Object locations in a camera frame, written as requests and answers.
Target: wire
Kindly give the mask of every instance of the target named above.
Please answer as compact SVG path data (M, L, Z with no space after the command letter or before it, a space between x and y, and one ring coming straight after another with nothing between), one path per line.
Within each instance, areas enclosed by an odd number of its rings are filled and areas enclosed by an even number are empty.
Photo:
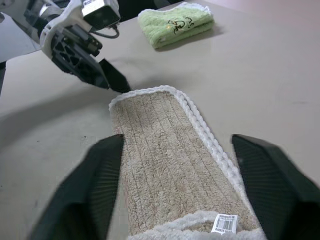
M120 32L119 32L118 27L116 25L113 25L112 28L115 31L115 35L106 35L106 34L103 34L103 33L97 32L97 31L93 31L92 33L95 35L98 35L100 37L104 37L106 39L116 39L117 37L119 37Z

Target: white trim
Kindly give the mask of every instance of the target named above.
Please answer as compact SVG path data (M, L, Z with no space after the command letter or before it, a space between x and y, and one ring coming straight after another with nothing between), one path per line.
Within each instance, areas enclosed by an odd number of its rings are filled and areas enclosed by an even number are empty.
M145 9L138 14L138 17L140 16L140 14L146 13L146 12L170 12L170 11L172 11L174 9L178 9L178 8L199 9L201 11L207 12L208 14L212 15L212 12L210 11L208 6L201 6L198 3L183 2L183 3L179 4L178 6L175 6L169 10Z
M251 204L247 198L245 186L239 169L229 159L228 155L224 152L223 148L219 145L215 136L210 131L203 117L200 115L194 102L182 91L175 89L173 86L162 85L153 88L133 90L117 96L109 104L109 111L112 107L128 98L132 98L138 95L153 94L157 92L169 92L179 102L180 106L184 110L185 114L189 118L195 131L198 133L200 139L203 141L206 148L209 150L211 156L216 160L219 168L222 170L225 177L231 183L235 191L240 195L244 204L248 207L251 213L254 215Z

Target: beige towel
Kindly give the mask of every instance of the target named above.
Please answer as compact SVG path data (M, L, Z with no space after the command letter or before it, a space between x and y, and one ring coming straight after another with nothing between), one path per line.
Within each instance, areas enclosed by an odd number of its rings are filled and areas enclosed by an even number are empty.
M110 113L114 133L125 136L121 182L132 235L198 210L238 215L243 230L259 226L239 171L184 93L136 90L114 99Z

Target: table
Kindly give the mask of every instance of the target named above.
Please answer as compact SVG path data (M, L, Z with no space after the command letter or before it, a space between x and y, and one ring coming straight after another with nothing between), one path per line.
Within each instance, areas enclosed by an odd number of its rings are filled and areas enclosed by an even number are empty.
M134 89L171 85L185 92L226 152L233 152L234 133L270 141L319 184L318 36L195 2L212 10L214 31L156 51L132 19L121 23L119 38L99 38L100 58ZM112 135L108 104L116 95L62 73L39 51L7 62L0 98L2 239L23 239L88 147ZM118 223L125 215L117 212ZM125 224L110 238L125 235Z

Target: barcode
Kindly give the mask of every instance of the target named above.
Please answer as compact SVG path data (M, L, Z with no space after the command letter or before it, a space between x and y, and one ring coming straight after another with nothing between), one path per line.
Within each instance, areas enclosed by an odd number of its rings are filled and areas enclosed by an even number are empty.
M220 216L216 223L215 230L222 233L231 232L234 220L234 216Z

